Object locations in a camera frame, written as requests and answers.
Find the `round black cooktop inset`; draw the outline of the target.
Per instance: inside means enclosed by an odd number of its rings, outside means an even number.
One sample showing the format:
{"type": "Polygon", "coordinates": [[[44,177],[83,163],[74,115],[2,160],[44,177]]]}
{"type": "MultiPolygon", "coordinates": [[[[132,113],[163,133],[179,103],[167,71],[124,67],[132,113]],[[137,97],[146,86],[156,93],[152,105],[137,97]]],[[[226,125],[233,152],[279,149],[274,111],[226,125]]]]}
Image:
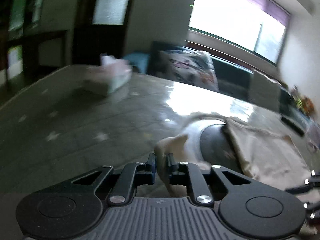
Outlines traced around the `round black cooktop inset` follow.
{"type": "Polygon", "coordinates": [[[243,174],[226,124],[214,124],[203,130],[200,151],[205,161],[243,174]]]}

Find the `window with green frame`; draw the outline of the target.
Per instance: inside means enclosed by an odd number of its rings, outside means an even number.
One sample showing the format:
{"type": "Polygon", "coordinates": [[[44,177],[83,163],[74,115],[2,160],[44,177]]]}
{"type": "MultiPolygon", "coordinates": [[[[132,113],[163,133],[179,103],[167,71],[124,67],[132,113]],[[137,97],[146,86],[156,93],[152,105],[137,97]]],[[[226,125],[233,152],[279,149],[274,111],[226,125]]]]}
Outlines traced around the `window with green frame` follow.
{"type": "Polygon", "coordinates": [[[291,15],[273,0],[195,0],[189,27],[278,62],[291,15]]]}

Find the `butterfly print pillow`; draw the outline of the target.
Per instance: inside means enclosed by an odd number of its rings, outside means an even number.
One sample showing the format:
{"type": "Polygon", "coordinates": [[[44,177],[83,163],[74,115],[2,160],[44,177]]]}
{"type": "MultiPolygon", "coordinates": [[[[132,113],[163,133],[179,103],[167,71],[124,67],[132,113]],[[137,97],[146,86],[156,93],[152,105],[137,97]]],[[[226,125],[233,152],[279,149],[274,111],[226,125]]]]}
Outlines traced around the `butterfly print pillow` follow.
{"type": "Polygon", "coordinates": [[[219,91],[213,60],[206,51],[160,50],[156,67],[159,77],[219,91]]]}

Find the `dark door with glass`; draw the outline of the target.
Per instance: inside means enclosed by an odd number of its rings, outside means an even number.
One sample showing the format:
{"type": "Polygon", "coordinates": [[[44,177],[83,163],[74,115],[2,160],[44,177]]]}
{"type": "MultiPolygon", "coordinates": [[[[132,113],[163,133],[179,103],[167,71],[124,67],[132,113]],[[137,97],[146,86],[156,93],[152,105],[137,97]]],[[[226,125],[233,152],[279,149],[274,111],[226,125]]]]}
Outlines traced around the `dark door with glass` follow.
{"type": "Polygon", "coordinates": [[[133,0],[79,0],[71,64],[100,65],[100,57],[123,56],[133,0]]]}

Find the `teal corner sofa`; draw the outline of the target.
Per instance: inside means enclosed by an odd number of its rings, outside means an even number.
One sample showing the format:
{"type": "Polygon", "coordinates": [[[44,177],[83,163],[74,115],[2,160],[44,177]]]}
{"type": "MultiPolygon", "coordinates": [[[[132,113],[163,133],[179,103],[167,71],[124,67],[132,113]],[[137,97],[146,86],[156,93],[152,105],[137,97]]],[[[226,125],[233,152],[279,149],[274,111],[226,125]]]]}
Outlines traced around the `teal corner sofa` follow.
{"type": "MultiPolygon", "coordinates": [[[[161,76],[165,73],[166,67],[161,63],[160,51],[196,52],[198,48],[201,48],[198,44],[193,44],[191,47],[183,47],[154,41],[148,52],[134,51],[126,54],[123,58],[128,60],[139,73],[161,76]]],[[[209,52],[215,68],[219,92],[248,102],[253,69],[247,68],[245,62],[227,54],[212,49],[209,52]]],[[[310,117],[304,115],[293,106],[293,96],[283,83],[280,84],[279,113],[287,116],[303,130],[306,130],[312,123],[310,117]]]]}

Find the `orange plush toy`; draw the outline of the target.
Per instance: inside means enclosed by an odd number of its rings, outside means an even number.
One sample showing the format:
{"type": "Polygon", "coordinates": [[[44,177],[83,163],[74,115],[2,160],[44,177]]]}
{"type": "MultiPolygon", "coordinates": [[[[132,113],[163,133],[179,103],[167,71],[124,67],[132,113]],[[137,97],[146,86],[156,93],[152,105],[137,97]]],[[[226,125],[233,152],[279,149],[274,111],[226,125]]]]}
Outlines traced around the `orange plush toy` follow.
{"type": "Polygon", "coordinates": [[[302,100],[302,103],[303,103],[304,114],[306,116],[313,115],[315,109],[314,109],[314,105],[313,105],[311,99],[308,98],[308,97],[304,97],[303,100],[302,100]]]}

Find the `dark wooden cabinet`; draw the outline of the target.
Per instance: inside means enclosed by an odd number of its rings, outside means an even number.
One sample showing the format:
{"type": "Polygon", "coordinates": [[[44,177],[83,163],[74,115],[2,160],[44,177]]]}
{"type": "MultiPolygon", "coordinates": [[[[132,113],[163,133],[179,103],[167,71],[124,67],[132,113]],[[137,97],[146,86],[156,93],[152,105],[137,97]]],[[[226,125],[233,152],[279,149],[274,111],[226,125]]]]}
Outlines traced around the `dark wooden cabinet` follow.
{"type": "Polygon", "coordinates": [[[1,71],[5,84],[32,83],[66,64],[67,30],[45,27],[49,0],[1,0],[1,71]]]}

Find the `cream knit garment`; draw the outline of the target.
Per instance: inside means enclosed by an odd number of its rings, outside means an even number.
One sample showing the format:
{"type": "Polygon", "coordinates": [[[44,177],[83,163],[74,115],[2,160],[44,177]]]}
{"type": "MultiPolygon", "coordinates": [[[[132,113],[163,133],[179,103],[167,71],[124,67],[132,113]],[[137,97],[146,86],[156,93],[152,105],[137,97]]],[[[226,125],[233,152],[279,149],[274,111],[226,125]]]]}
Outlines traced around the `cream knit garment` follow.
{"type": "Polygon", "coordinates": [[[232,116],[193,113],[181,125],[180,132],[155,145],[157,173],[171,196],[183,197],[184,186],[171,186],[167,171],[167,155],[172,153],[179,163],[196,164],[209,171],[213,166],[205,161],[200,151],[200,136],[205,128],[226,124],[243,174],[280,190],[298,186],[310,175],[305,160],[289,135],[251,126],[232,116]]]}

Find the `tissue box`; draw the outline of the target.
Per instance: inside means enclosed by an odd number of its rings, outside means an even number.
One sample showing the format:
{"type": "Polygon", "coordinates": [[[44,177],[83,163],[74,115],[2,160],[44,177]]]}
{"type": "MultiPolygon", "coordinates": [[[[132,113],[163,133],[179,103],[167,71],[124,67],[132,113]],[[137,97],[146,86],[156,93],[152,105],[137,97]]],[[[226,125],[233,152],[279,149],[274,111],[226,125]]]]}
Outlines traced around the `tissue box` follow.
{"type": "Polygon", "coordinates": [[[129,61],[106,54],[100,55],[100,61],[100,66],[90,66],[85,71],[83,86],[86,90],[108,96],[130,81],[132,66],[129,61]]]}

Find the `black remote control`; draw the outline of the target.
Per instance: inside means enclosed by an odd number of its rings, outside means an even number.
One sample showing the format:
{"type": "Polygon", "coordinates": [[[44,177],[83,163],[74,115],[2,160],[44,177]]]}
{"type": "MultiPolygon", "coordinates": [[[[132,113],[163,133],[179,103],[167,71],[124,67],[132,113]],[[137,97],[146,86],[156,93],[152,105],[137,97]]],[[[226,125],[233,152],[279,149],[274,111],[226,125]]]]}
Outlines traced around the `black remote control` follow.
{"type": "Polygon", "coordinates": [[[304,137],[305,135],[304,129],[302,129],[302,127],[299,124],[297,124],[295,121],[293,121],[292,119],[284,115],[282,115],[280,119],[285,125],[289,126],[300,137],[304,137]]]}

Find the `pink plastic toy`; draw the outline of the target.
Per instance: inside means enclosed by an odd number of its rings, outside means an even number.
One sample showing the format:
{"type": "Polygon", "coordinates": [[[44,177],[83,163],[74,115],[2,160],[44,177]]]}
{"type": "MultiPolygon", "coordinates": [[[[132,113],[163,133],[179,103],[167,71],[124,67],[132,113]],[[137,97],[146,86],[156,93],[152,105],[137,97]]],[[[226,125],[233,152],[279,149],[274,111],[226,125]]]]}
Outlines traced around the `pink plastic toy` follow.
{"type": "Polygon", "coordinates": [[[311,141],[307,142],[308,151],[311,153],[316,153],[318,151],[318,147],[311,141]]]}

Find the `plain grey pillow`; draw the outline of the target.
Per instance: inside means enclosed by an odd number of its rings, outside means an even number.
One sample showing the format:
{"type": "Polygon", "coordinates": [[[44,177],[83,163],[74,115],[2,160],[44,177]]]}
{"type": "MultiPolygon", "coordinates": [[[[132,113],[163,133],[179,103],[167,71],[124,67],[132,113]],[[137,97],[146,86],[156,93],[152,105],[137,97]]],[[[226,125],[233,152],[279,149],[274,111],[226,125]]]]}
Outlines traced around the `plain grey pillow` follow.
{"type": "Polygon", "coordinates": [[[273,112],[279,112],[280,93],[280,83],[272,80],[259,71],[253,70],[248,92],[250,103],[269,109],[273,112]]]}

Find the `green yellow plush toy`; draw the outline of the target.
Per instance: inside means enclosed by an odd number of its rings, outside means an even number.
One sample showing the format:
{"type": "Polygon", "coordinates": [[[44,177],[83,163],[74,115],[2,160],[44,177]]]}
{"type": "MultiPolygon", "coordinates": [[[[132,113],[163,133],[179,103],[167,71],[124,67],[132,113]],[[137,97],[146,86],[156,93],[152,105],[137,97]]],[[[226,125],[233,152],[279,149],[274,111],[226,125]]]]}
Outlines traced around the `green yellow plush toy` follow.
{"type": "Polygon", "coordinates": [[[303,100],[300,98],[299,95],[293,95],[293,99],[297,109],[303,108],[303,100]]]}

